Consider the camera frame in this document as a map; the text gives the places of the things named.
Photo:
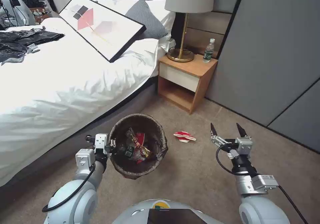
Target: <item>table lamp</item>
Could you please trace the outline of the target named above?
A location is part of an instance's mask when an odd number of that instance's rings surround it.
[[[168,58],[177,62],[192,61],[194,58],[193,52],[183,49],[189,13],[203,13],[212,11],[213,0],[166,0],[165,9],[168,11],[181,12],[186,14],[180,48],[170,49],[167,53]]]

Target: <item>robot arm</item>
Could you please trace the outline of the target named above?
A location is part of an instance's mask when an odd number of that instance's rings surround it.
[[[277,183],[273,175],[261,175],[251,165],[250,152],[253,142],[246,131],[237,123],[240,138],[223,139],[218,136],[213,124],[211,123],[210,140],[219,148],[216,152],[216,159],[219,165],[227,172],[235,175],[238,194],[241,197],[241,205],[239,214],[244,224],[289,224],[289,219],[283,210],[275,205],[269,199],[262,195],[268,194],[268,191],[277,187],[286,195],[290,203],[300,215],[304,223],[304,219],[298,208]],[[227,153],[228,158],[232,161],[233,168],[228,170],[219,160],[219,151],[223,150]]]
[[[97,189],[106,170],[107,154],[115,148],[108,134],[87,136],[93,149],[81,149],[76,154],[78,170],[74,179],[61,187],[42,209],[47,212],[44,223],[75,224],[89,223],[97,205]]]

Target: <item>nightstand drawer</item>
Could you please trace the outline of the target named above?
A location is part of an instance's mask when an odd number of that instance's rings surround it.
[[[199,78],[179,71],[160,62],[159,76],[196,92]]]

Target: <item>gray pillow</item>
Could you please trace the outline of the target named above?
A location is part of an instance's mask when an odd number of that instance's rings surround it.
[[[139,40],[145,38],[160,39],[168,34],[166,28],[150,11],[145,0],[139,0],[134,4],[126,13],[126,16],[146,26],[147,29],[138,38]]]

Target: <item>white pillow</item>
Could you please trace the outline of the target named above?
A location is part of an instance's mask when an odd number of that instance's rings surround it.
[[[129,9],[138,2],[138,0],[92,0],[98,1],[99,4],[108,7],[116,12],[125,15]],[[166,0],[150,0],[146,1],[150,7],[151,12],[154,16],[162,23],[166,30],[171,33],[174,19],[176,17],[175,12],[167,11],[164,9]]]

